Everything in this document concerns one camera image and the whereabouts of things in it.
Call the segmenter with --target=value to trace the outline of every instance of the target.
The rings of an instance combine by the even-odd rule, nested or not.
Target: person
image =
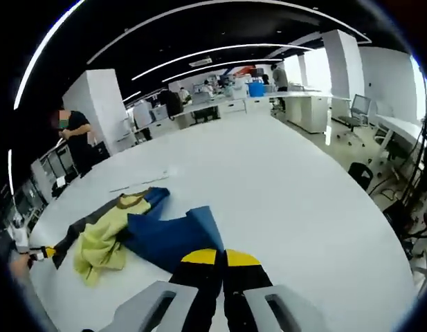
[[[287,81],[287,74],[282,68],[278,68],[275,64],[271,65],[271,70],[273,71],[273,80],[275,85],[278,88],[278,91],[287,91],[289,81]],[[285,110],[285,101],[284,98],[279,98],[282,109]]]
[[[183,103],[179,97],[179,94],[172,92],[167,89],[163,89],[158,94],[158,100],[161,105],[165,105],[167,108],[167,115],[170,120],[176,120],[179,129],[185,129],[188,127],[185,116],[177,116],[184,111]]]
[[[187,102],[190,100],[190,93],[184,87],[182,87],[181,90],[179,90],[179,97],[183,104],[187,104]]]
[[[213,97],[213,87],[210,85],[208,80],[204,81],[204,85],[201,88],[201,92],[206,92],[210,95],[210,97]]]
[[[29,275],[29,254],[19,254],[16,251],[10,253],[8,264],[10,273],[17,289],[21,292],[23,299],[30,305],[32,314],[37,318],[37,322],[44,332],[58,332],[48,316],[41,300],[38,298]]]
[[[60,137],[67,141],[76,169],[81,177],[89,173],[93,165],[92,149],[87,134],[91,126],[84,114],[60,107],[51,118],[52,127],[60,131]]]
[[[267,74],[263,74],[262,81],[263,81],[264,85],[270,85],[269,76]]]

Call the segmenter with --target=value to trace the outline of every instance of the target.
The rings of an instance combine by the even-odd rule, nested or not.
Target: blue bin
[[[248,94],[251,97],[263,97],[264,96],[264,85],[262,82],[254,81],[248,84]]]

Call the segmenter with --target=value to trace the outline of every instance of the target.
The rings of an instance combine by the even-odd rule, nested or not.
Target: desk drawer
[[[152,109],[152,112],[155,115],[156,121],[160,121],[168,117],[167,107],[165,105]]]
[[[166,135],[168,133],[173,133],[179,130],[178,123],[176,121],[171,121],[169,118],[162,121],[152,123],[149,126],[150,134],[153,138]]]
[[[247,114],[268,114],[271,112],[271,104],[268,98],[245,99]]]
[[[232,113],[236,111],[244,111],[246,108],[242,100],[234,100],[232,102],[227,102],[218,105],[219,115],[226,115],[227,113]]]

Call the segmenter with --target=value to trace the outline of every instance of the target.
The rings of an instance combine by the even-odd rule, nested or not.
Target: blue cloth
[[[224,251],[208,206],[189,210],[182,218],[161,221],[158,214],[161,214],[163,204],[161,199],[147,214],[127,215],[131,236],[123,241],[124,246],[170,273],[182,258],[195,250],[212,248]]]
[[[167,188],[153,187],[144,195],[144,199],[152,206],[147,213],[148,216],[159,219],[169,198],[170,192]]]

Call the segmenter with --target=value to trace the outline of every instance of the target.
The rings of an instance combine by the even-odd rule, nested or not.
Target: ceiling light
[[[209,69],[209,68],[214,68],[214,67],[219,67],[219,66],[225,66],[227,64],[239,64],[242,62],[281,62],[281,61],[282,61],[282,59],[251,59],[251,60],[239,60],[239,61],[224,62],[222,64],[213,64],[212,66],[206,66],[206,67],[202,67],[202,68],[198,68],[198,69],[193,69],[191,71],[186,71],[185,73],[181,73],[181,74],[166,78],[165,80],[163,80],[163,83],[166,81],[173,80],[174,78],[177,78],[180,76],[195,73],[197,71],[202,71],[204,69]]]
[[[56,31],[60,28],[60,26],[66,21],[66,19],[72,15],[72,13],[78,9],[79,6],[82,5],[86,0],[79,0],[72,8],[67,10],[60,19],[57,20],[57,22],[52,26],[52,28],[47,32],[44,39],[41,41],[41,44],[36,49],[35,53],[33,53],[32,59],[30,59],[30,62],[28,63],[28,66],[26,68],[26,71],[24,72],[24,75],[22,77],[21,83],[18,88],[17,96],[15,98],[15,103],[13,104],[13,109],[17,109],[19,106],[19,102],[21,102],[22,93],[24,92],[24,89],[26,88],[26,84],[28,81],[28,78],[30,77],[30,74],[32,73],[33,68],[35,67],[36,61],[38,60],[39,56],[41,55],[42,51],[46,47],[47,43],[50,41],[50,39],[53,37],[53,35],[56,33]]]
[[[125,99],[124,99],[124,100],[122,100],[122,101],[123,101],[123,102],[125,102],[126,100],[128,100],[128,99],[130,99],[130,98],[134,97],[135,95],[139,95],[140,93],[141,93],[141,91],[138,91],[138,92],[134,93],[133,95],[130,95],[129,97],[125,98]]]
[[[243,47],[291,47],[291,48],[299,48],[301,50],[313,50],[310,47],[296,46],[296,45],[289,45],[289,44],[242,44],[242,45],[232,45],[232,46],[211,48],[210,50],[202,50],[201,52],[196,52],[196,53],[192,53],[189,55],[184,55],[183,57],[178,57],[176,59],[164,62],[163,64],[159,64],[158,66],[155,66],[155,67],[149,69],[148,71],[145,71],[144,73],[141,73],[141,74],[133,77],[131,80],[134,81],[137,78],[140,78],[141,76],[144,76],[148,73],[151,73],[152,71],[155,71],[156,69],[167,66],[168,64],[173,64],[174,62],[177,62],[177,61],[182,60],[182,59],[187,59],[188,57],[194,57],[194,56],[200,55],[200,54],[216,52],[217,50],[228,50],[230,48],[243,48]]]
[[[12,180],[12,150],[8,150],[7,153],[7,172],[8,172],[8,184],[10,187],[10,193],[15,196],[13,191],[13,180]]]
[[[347,29],[353,31],[354,33],[356,33],[357,35],[361,36],[362,38],[365,39],[365,41],[360,41],[360,44],[371,44],[372,40],[370,38],[367,38],[366,36],[364,36],[362,33],[360,33],[359,31],[357,31],[357,29],[349,26],[348,24],[330,16],[327,14],[324,14],[323,12],[318,12],[316,10],[310,9],[308,7],[304,7],[301,5],[297,5],[296,3],[288,3],[288,2],[283,2],[280,0],[244,0],[246,2],[258,2],[258,3],[270,3],[270,4],[275,4],[275,5],[279,5],[279,6],[286,6],[286,7],[290,7],[290,8],[295,8],[295,9],[299,9],[299,10],[304,10],[305,12],[311,12],[312,14],[324,17],[326,19],[330,19],[333,22],[336,22],[337,24],[340,24],[344,27],[346,27]],[[166,17],[168,15],[174,14],[175,12],[182,12],[183,10],[188,10],[191,8],[197,8],[200,6],[207,6],[207,5],[215,5],[217,3],[225,3],[225,2],[243,2],[243,0],[209,0],[209,1],[202,1],[199,3],[193,3],[190,5],[186,5],[183,7],[179,7],[179,8],[175,8],[172,10],[169,10],[167,12],[163,12],[159,15],[156,15],[150,19],[145,20],[144,22],[141,22],[139,24],[136,24],[133,28],[131,28],[129,31],[127,31],[126,33],[123,33],[119,36],[117,36],[117,38],[115,38],[114,40],[112,40],[110,43],[108,43],[106,46],[104,46],[103,48],[101,48],[88,62],[87,64],[91,64],[93,61],[95,61],[95,59],[97,57],[99,57],[101,54],[103,54],[106,50],[108,50],[110,47],[112,47],[114,44],[116,44],[117,42],[119,42],[122,38],[124,38],[125,36],[127,36],[129,33],[134,32],[135,30],[141,28],[142,26],[145,26],[149,23],[152,23],[154,21],[156,21],[157,19],[162,19],[163,17]]]

